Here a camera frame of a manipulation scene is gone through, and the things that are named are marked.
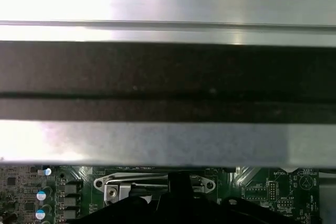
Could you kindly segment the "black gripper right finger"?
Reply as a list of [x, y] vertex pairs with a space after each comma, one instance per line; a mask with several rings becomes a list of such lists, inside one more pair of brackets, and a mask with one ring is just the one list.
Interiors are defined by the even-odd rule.
[[293, 223], [283, 216], [237, 197], [216, 204], [206, 198], [195, 198], [188, 174], [179, 173], [179, 223]]

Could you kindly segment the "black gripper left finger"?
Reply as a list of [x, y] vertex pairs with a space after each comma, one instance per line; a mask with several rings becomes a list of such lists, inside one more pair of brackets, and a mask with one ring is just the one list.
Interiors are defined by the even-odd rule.
[[168, 174], [168, 192], [156, 208], [141, 197], [131, 196], [75, 223], [179, 223], [179, 173]]

